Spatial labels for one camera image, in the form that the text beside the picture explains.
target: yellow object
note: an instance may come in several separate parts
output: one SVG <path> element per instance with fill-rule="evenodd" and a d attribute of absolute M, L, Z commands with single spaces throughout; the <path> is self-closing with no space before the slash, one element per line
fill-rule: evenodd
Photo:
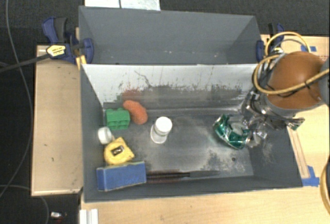
<path fill-rule="evenodd" d="M 132 160 L 134 157 L 134 154 L 122 137 L 109 143 L 104 149 L 104 160 L 110 165 L 122 164 Z"/>
<path fill-rule="evenodd" d="M 328 196 L 328 190 L 326 187 L 326 165 L 322 171 L 321 177 L 320 177 L 320 192 L 321 192 L 321 198 L 323 201 L 323 204 L 330 214 L 330 197 Z"/>
<path fill-rule="evenodd" d="M 58 55 L 65 54 L 65 49 L 66 48 L 65 48 L 64 45 L 52 45 L 52 46 L 47 48 L 47 52 L 51 56 L 55 57 L 55 56 L 58 56 Z"/>

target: black carpet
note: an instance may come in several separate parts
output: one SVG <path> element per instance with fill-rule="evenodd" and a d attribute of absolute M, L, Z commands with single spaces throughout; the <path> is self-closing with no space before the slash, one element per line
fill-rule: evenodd
<path fill-rule="evenodd" d="M 84 0 L 10 0 L 9 19 L 20 60 L 35 55 L 37 43 L 45 42 L 41 23 L 53 15 L 67 17 L 67 28 L 78 25 L 78 9 Z M 329 0 L 160 0 L 163 10 L 249 14 L 257 18 L 260 32 L 279 22 L 286 30 L 303 35 L 329 35 Z M 0 0 L 0 62 L 15 63 L 5 22 L 5 0 Z M 34 67 L 24 67 L 33 95 Z M 30 130 L 29 107 L 19 71 L 0 74 L 0 185 L 6 184 L 17 165 Z M 31 151 L 13 184 L 30 186 Z M 78 195 L 46 197 L 50 211 L 66 214 L 64 223 L 76 223 Z M 10 188 L 0 199 L 0 223 L 44 223 L 46 212 L 28 191 Z"/>

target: blue tape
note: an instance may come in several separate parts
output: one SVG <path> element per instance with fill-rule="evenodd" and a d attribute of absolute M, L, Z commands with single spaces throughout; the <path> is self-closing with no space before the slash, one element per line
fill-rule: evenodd
<path fill-rule="evenodd" d="M 320 178 L 315 177 L 314 169 L 312 166 L 307 165 L 309 171 L 309 178 L 302 179 L 303 186 L 314 186 L 318 187 L 320 185 Z"/>
<path fill-rule="evenodd" d="M 309 46 L 309 47 L 310 47 L 311 52 L 316 52 L 316 47 L 315 46 Z M 302 52 L 307 52 L 307 48 L 304 45 L 301 45 L 300 49 L 301 49 Z"/>

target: yellow tape measure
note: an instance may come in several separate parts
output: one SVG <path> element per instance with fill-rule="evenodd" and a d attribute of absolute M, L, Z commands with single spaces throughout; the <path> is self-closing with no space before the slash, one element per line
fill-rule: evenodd
<path fill-rule="evenodd" d="M 133 152 L 122 137 L 109 143 L 104 149 L 104 160 L 110 165 L 122 164 L 132 160 L 134 157 Z"/>

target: wooden board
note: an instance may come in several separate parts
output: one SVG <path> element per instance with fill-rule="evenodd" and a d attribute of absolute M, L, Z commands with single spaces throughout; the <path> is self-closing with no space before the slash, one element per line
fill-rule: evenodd
<path fill-rule="evenodd" d="M 77 193 L 83 185 L 78 68 L 47 59 L 37 63 L 35 81 L 31 194 Z"/>

